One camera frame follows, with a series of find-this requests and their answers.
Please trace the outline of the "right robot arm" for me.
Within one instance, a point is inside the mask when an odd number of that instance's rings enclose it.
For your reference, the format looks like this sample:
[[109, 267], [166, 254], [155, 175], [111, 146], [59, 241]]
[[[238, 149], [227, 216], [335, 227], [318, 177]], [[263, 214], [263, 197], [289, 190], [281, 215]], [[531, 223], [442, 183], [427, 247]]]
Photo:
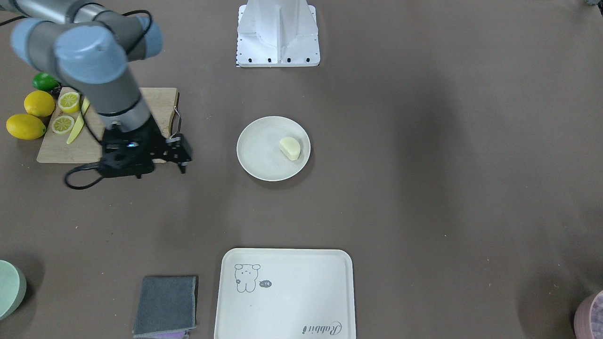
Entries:
[[22, 16], [10, 37], [15, 54], [80, 91], [104, 124], [99, 161], [71, 174], [142, 178], [157, 159], [187, 171], [187, 140], [181, 133], [162, 135], [129, 69], [163, 48], [163, 33], [148, 11], [119, 14], [94, 0], [3, 0], [1, 9]]

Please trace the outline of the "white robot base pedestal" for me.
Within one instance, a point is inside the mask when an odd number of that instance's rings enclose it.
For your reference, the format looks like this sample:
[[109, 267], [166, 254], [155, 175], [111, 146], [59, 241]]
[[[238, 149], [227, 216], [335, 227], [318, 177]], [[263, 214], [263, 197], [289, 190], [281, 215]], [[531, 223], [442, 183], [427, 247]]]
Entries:
[[249, 0], [238, 8], [238, 67], [320, 64], [316, 8], [305, 0]]

